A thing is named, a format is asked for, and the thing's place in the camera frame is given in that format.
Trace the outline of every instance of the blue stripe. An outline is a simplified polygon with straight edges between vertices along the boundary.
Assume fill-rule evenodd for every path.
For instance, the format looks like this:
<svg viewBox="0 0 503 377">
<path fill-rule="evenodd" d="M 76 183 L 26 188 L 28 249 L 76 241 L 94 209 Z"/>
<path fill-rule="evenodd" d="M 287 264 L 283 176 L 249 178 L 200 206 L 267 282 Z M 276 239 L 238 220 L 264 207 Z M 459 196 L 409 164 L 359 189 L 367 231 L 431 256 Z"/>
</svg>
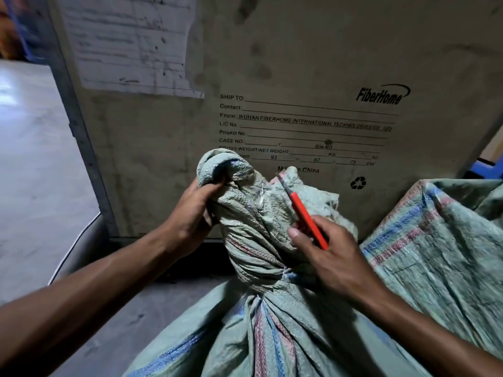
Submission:
<svg viewBox="0 0 503 377">
<path fill-rule="evenodd" d="M 155 358 L 148 365 L 144 366 L 143 368 L 132 371 L 127 375 L 127 377 L 148 377 L 154 373 L 159 372 L 160 370 L 169 366 L 169 364 L 171 364 L 178 357 L 190 351 L 191 348 L 201 340 L 203 334 L 204 331 L 199 330 L 198 332 L 186 338 L 184 341 L 182 341 L 175 347 L 171 348 L 170 350 L 166 351 L 165 353 Z"/>
<path fill-rule="evenodd" d="M 273 319 L 269 315 L 269 310 L 267 309 L 267 306 L 262 302 L 263 304 L 263 309 L 264 313 L 267 318 L 267 322 L 269 324 L 269 327 L 271 328 L 271 331 L 273 331 L 273 340 L 274 340 L 274 353 L 276 356 L 276 366 L 278 367 L 278 375 L 280 377 L 285 377 L 285 363 L 283 362 L 283 359 L 281 358 L 281 350 L 280 350 L 280 339 L 278 336 L 278 329 L 276 328 L 276 325 L 273 322 Z"/>
<path fill-rule="evenodd" d="M 363 255 L 370 256 L 372 252 L 380 248 L 389 239 L 398 236 L 403 228 L 421 215 L 421 212 L 427 206 L 428 202 L 433 202 L 433 199 L 438 198 L 439 193 L 443 193 L 437 186 L 430 184 L 432 187 L 424 191 L 424 199 L 420 199 L 407 213 L 405 213 L 398 221 L 390 225 L 386 230 L 381 232 L 372 242 L 362 249 Z"/>
</svg>

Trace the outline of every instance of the hand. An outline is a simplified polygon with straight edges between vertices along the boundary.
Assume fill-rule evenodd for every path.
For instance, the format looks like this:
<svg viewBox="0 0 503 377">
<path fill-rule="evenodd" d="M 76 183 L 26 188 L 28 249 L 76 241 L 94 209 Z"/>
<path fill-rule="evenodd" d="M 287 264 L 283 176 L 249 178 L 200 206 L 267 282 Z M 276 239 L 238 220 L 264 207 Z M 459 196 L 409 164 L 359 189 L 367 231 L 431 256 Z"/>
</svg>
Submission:
<svg viewBox="0 0 503 377">
<path fill-rule="evenodd" d="M 170 217 L 158 230 L 174 241 L 177 257 L 182 258 L 196 250 L 204 241 L 213 222 L 206 203 L 225 183 L 225 177 L 215 184 L 197 186 L 197 179 L 185 190 Z"/>
<path fill-rule="evenodd" d="M 389 291 L 346 228 L 319 215 L 312 219 L 329 239 L 327 250 L 315 246 L 297 227 L 289 228 L 288 236 L 292 245 L 305 253 L 327 287 L 356 303 Z"/>
</svg>

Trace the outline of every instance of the right hand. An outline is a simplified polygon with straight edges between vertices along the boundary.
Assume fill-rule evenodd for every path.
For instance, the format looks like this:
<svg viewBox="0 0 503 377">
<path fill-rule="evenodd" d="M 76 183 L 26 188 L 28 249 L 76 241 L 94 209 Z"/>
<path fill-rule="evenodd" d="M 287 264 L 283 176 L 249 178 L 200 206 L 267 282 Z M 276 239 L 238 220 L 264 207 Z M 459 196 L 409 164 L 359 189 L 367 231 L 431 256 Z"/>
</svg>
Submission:
<svg viewBox="0 0 503 377">
<path fill-rule="evenodd" d="M 321 250 L 298 228 L 288 229 L 292 245 L 311 262 L 327 287 L 353 302 L 364 303 L 389 292 L 363 256 L 350 232 L 319 215 L 313 221 L 329 239 L 329 248 Z"/>
</svg>

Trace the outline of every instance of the left hand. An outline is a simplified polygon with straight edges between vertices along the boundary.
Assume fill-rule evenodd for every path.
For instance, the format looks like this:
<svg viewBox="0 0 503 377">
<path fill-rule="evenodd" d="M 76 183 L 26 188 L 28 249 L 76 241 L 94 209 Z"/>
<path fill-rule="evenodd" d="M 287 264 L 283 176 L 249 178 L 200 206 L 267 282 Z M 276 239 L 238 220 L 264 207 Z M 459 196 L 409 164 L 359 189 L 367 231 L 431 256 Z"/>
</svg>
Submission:
<svg viewBox="0 0 503 377">
<path fill-rule="evenodd" d="M 225 177 L 215 184 L 197 186 L 197 179 L 185 190 L 170 217 L 159 230 L 166 230 L 176 245 L 179 258 L 189 255 L 204 241 L 213 222 L 206 203 L 222 188 Z"/>
</svg>

